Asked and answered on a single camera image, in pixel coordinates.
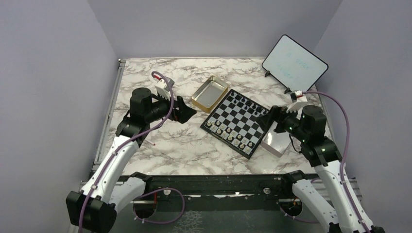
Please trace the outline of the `yellow metal tin box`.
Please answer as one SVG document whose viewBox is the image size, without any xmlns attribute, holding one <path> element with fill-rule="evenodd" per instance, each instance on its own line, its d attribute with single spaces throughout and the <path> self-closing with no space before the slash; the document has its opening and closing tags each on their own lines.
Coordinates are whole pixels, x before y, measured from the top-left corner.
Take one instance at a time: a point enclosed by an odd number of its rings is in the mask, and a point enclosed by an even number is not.
<svg viewBox="0 0 412 233">
<path fill-rule="evenodd" d="M 210 113 L 228 92 L 229 84 L 216 76 L 210 76 L 192 95 L 192 104 Z"/>
</svg>

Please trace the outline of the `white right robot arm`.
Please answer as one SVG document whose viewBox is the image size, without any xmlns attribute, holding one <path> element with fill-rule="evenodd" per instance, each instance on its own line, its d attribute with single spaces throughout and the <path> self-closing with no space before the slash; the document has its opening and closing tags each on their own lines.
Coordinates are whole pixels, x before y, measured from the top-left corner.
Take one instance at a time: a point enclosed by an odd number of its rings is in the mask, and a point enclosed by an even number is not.
<svg viewBox="0 0 412 233">
<path fill-rule="evenodd" d="M 315 105 L 303 107 L 300 118 L 286 107 L 272 106 L 257 117 L 260 127 L 276 123 L 276 133 L 289 133 L 301 143 L 301 153 L 322 181 L 330 201 L 324 199 L 306 175 L 298 170 L 283 175 L 281 193 L 298 197 L 317 218 L 326 233 L 382 233 L 363 210 L 343 168 L 336 144 L 325 136 L 326 116 Z"/>
</svg>

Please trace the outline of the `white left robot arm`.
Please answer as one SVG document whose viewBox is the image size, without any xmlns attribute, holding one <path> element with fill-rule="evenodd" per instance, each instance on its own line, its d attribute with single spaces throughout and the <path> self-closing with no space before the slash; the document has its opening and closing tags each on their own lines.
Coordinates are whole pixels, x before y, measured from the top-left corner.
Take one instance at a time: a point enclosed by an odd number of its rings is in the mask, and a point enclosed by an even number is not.
<svg viewBox="0 0 412 233">
<path fill-rule="evenodd" d="M 123 185 L 117 182 L 138 151 L 147 134 L 160 128 L 166 120 L 186 123 L 196 114 L 181 96 L 153 94 L 148 88 L 132 91 L 130 109 L 117 127 L 111 149 L 96 172 L 78 192 L 69 192 L 66 205 L 72 225 L 94 233 L 109 232 L 118 213 L 134 198 L 147 199 L 153 187 L 144 178 L 132 178 Z"/>
</svg>

